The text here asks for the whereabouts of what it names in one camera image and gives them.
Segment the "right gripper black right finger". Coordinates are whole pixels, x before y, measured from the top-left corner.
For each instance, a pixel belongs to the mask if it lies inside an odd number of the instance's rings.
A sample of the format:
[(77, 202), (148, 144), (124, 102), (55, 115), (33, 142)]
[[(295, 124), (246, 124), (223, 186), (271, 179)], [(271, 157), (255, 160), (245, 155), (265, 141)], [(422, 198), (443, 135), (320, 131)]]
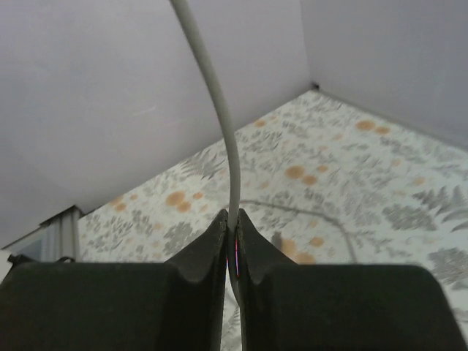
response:
[(433, 275), (417, 265), (299, 265), (238, 214), (244, 350), (462, 350)]

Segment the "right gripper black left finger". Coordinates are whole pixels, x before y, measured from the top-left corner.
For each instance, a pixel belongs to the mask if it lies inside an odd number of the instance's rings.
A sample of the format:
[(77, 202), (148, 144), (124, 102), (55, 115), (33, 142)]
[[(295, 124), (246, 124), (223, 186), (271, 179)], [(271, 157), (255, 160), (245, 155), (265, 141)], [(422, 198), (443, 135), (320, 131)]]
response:
[(12, 255), (3, 350), (218, 350), (227, 212), (164, 263), (40, 263)]

